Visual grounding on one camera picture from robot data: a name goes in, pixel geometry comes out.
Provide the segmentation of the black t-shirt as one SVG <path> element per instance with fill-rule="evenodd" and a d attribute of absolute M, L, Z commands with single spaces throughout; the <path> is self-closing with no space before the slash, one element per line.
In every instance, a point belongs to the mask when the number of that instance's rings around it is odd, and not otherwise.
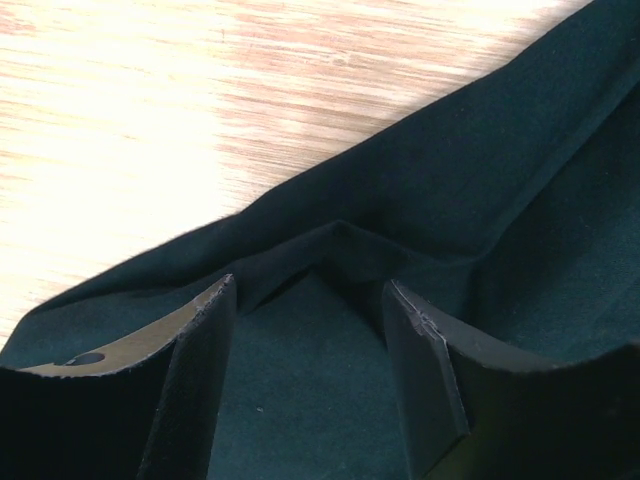
<path fill-rule="evenodd" d="M 1 371 L 64 364 L 225 276 L 236 312 L 203 479 L 413 479 L 390 282 L 560 363 L 639 346 L 638 3 L 589 3 L 244 211 L 38 306 Z"/>

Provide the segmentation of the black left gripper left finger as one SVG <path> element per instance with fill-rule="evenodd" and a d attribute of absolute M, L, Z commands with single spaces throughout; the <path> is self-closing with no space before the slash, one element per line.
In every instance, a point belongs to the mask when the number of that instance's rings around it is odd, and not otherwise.
<path fill-rule="evenodd" d="M 1 371 L 5 479 L 203 479 L 236 312 L 225 276 L 64 364 Z"/>

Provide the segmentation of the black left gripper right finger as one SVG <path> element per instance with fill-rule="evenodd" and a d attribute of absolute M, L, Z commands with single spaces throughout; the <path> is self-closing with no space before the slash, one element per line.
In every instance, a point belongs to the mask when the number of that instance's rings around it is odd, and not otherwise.
<path fill-rule="evenodd" d="M 413 479 L 635 479 L 639 346 L 560 363 L 508 345 L 402 285 L 384 333 Z"/>

